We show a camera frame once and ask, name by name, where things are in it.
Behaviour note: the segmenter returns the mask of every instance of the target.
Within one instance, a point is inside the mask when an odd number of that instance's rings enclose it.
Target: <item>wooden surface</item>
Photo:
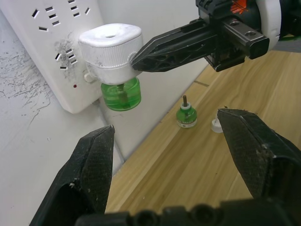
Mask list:
[[[194,128],[176,124],[179,100],[112,179],[107,212],[251,197],[223,134],[211,131],[218,108],[257,113],[301,148],[301,55],[270,52],[216,73],[207,67],[185,92],[198,112]]]

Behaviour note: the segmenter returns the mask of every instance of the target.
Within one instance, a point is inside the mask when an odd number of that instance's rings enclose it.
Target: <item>white power strip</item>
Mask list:
[[[101,96],[100,82],[84,79],[78,45],[103,25],[97,0],[0,0],[0,8],[65,110],[78,113]]]

